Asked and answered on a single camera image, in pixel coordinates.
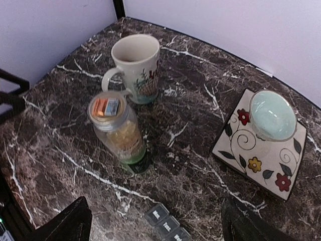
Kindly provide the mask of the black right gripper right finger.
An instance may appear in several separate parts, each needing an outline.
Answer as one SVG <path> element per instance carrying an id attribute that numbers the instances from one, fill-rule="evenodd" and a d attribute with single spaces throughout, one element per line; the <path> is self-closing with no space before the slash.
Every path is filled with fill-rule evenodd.
<path id="1" fill-rule="evenodd" d="M 295 240 L 272 227 L 235 198 L 225 198 L 221 206 L 224 240 Z"/>

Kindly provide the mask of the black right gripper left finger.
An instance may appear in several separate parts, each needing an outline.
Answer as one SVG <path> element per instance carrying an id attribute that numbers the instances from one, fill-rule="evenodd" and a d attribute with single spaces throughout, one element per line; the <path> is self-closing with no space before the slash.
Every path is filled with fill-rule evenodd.
<path id="1" fill-rule="evenodd" d="M 34 231 L 34 240 L 89 240 L 92 212 L 84 196 Z"/>

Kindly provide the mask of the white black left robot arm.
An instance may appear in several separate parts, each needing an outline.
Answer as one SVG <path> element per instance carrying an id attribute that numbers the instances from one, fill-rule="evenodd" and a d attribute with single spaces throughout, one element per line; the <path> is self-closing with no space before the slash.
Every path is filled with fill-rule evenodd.
<path id="1" fill-rule="evenodd" d="M 6 72 L 3 69 L 1 69 L 1 78 L 19 86 L 18 89 L 12 90 L 8 93 L 1 90 L 1 104 L 5 103 L 11 105 L 12 113 L 14 114 L 20 113 L 25 109 L 25 101 L 20 97 L 20 95 L 30 89 L 30 83 L 18 76 Z"/>

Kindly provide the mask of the clear pill bottle green label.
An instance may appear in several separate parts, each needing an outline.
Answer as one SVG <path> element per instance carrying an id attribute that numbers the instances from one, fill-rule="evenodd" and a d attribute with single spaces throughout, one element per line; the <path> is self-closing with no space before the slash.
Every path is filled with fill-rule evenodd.
<path id="1" fill-rule="evenodd" d="M 101 92 L 88 106 L 99 140 L 122 163 L 133 165 L 145 155 L 145 144 L 135 112 L 120 91 Z"/>

